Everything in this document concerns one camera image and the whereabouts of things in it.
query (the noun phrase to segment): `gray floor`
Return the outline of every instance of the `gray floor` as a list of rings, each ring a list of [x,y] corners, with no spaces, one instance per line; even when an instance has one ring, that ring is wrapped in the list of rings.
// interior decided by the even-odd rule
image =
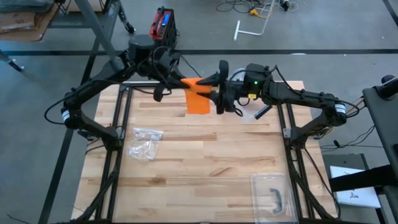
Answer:
[[[398,1],[390,0],[398,11]],[[240,34],[233,42],[238,19],[247,30],[260,30],[261,21],[237,12],[216,12],[222,2],[194,0],[127,1],[123,4],[137,33],[145,34],[153,20],[155,9],[164,5],[176,13],[181,33],[178,49],[396,49],[398,28],[382,1],[378,0],[305,0],[296,12],[277,10],[272,15],[262,37]],[[117,22],[113,43],[117,49],[127,46],[129,36]],[[90,30],[50,29],[40,43],[0,42],[2,50],[89,50],[94,41]],[[203,75],[218,69],[218,61],[225,59],[230,69],[245,67],[248,63],[278,64],[288,80],[303,80],[306,89],[335,94],[352,101],[361,96],[361,90],[377,85],[386,74],[398,71],[398,55],[187,55],[189,62]],[[0,63],[0,223],[17,223],[6,214],[36,223],[50,183],[52,172],[65,133],[63,126],[47,123],[43,112],[59,100],[81,80],[88,57],[16,57],[25,65],[20,74]],[[92,75],[107,61],[96,59]],[[194,73],[181,64],[187,76]],[[93,116],[98,99],[84,105],[87,115]],[[60,119],[60,107],[50,114]],[[319,111],[313,110],[316,116]],[[334,139],[348,142],[372,126],[369,113],[361,114],[320,141],[331,144]],[[364,144],[380,146],[376,133]],[[75,135],[67,164],[58,189],[51,222],[67,221],[78,187],[83,166],[86,141]],[[388,163],[382,149],[352,147],[329,154],[364,153],[370,167]],[[387,210],[390,223],[391,212]],[[376,214],[366,209],[343,206],[343,219],[378,223]]]

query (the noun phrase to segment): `wooden tabletop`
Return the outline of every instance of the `wooden tabletop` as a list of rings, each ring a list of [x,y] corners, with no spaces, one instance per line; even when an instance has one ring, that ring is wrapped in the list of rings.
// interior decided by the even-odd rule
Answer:
[[[295,89],[303,88],[302,82],[289,83]],[[117,95],[118,86],[101,92],[95,115],[100,124],[112,122]],[[248,110],[262,106],[261,100],[252,101]],[[293,105],[293,110],[297,126],[312,120],[309,108]],[[164,132],[153,161],[139,161],[127,154],[133,128]],[[308,140],[307,149],[327,181],[318,142]],[[86,156],[72,218],[81,215],[98,193],[105,154],[101,148]],[[333,199],[304,152],[303,159],[311,191],[335,216]],[[186,114],[183,90],[174,90],[161,103],[134,91],[113,221],[254,222],[251,176],[257,173],[284,174],[290,183],[276,108],[257,121],[234,113],[217,115],[215,108],[206,115]],[[301,190],[300,197],[306,217]],[[270,222],[289,219],[289,214],[265,217]]]

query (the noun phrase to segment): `orange fabric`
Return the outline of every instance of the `orange fabric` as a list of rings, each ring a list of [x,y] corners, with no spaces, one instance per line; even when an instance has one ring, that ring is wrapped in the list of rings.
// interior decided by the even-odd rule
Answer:
[[[183,78],[181,82],[190,86],[185,90],[188,114],[208,114],[210,113],[210,100],[197,93],[210,93],[211,85],[197,85],[203,78]]]

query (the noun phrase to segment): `clear plastic box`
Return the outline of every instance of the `clear plastic box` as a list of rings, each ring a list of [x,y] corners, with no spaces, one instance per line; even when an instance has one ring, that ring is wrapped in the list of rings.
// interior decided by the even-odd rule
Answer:
[[[298,223],[295,199],[284,174],[254,174],[251,177],[256,223]]]

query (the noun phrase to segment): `white label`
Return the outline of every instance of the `white label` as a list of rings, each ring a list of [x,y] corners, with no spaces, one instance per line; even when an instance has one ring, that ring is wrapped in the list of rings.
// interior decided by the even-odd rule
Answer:
[[[65,122],[67,119],[69,119],[69,111],[68,110],[66,110],[62,113],[62,119],[63,119],[63,122]]]
[[[341,105],[341,104],[337,104],[335,105],[335,109],[337,113],[346,113],[346,106],[345,105]]]

